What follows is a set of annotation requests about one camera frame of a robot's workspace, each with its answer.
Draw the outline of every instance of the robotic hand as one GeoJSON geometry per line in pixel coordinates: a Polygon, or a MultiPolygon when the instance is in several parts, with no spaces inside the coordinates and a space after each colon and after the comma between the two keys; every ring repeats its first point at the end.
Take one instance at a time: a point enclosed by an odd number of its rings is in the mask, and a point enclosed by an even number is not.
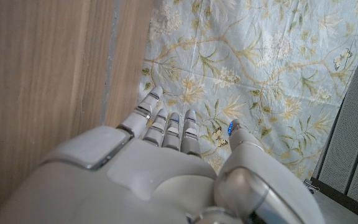
{"type": "Polygon", "coordinates": [[[59,145],[0,211],[0,223],[324,223],[313,196],[238,120],[218,176],[201,160],[196,112],[161,109],[155,87],[116,128],[59,145]]]}

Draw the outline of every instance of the leaf pattern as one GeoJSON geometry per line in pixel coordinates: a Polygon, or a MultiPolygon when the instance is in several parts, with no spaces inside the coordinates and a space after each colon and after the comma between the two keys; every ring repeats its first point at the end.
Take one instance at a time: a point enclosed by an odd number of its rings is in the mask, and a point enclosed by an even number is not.
{"type": "Polygon", "coordinates": [[[358,64],[358,0],[154,6],[139,100],[160,85],[158,106],[196,110],[203,159],[216,172],[231,153],[218,144],[239,118],[267,153],[308,178],[358,64]]]}

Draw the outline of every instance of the robot finger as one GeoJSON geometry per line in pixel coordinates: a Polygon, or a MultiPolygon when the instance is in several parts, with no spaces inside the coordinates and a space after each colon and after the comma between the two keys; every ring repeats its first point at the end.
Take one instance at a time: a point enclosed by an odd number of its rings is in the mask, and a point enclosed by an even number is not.
{"type": "Polygon", "coordinates": [[[150,115],[155,109],[161,96],[162,88],[160,86],[154,87],[117,128],[123,129],[133,137],[138,138],[146,127],[150,115]]]}
{"type": "Polygon", "coordinates": [[[167,122],[168,112],[166,109],[160,109],[157,116],[154,119],[153,124],[147,130],[146,134],[143,137],[144,141],[160,147],[162,143],[162,138],[164,137],[165,123],[167,122]]]}
{"type": "Polygon", "coordinates": [[[188,110],[183,124],[183,134],[180,151],[201,158],[200,145],[198,144],[198,132],[196,124],[196,111],[188,110]]]}
{"type": "Polygon", "coordinates": [[[162,147],[169,147],[179,151],[179,114],[172,113],[168,120],[167,131],[162,142],[162,147]]]}
{"type": "Polygon", "coordinates": [[[255,136],[238,119],[230,122],[227,133],[232,151],[236,150],[236,147],[240,144],[252,145],[264,151],[255,136]]]}

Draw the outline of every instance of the floral fabric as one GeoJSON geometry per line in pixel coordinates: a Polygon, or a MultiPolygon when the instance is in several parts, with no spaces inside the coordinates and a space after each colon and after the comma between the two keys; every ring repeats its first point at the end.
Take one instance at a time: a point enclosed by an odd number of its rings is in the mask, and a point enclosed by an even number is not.
{"type": "Polygon", "coordinates": [[[309,178],[358,64],[358,0],[154,2],[139,99],[197,111],[202,157],[218,172],[227,124],[309,178]]]}

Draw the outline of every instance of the wooden panel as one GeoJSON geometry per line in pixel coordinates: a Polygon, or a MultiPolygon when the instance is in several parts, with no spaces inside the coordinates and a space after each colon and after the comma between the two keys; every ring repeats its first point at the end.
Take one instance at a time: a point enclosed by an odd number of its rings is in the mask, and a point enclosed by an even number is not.
{"type": "Polygon", "coordinates": [[[136,105],[152,3],[153,0],[120,3],[106,125],[117,126],[136,105]]]}
{"type": "Polygon", "coordinates": [[[114,1],[91,1],[72,136],[100,125],[113,15],[114,1]]]}
{"type": "Polygon", "coordinates": [[[100,122],[113,1],[0,1],[0,204],[100,122]]]}

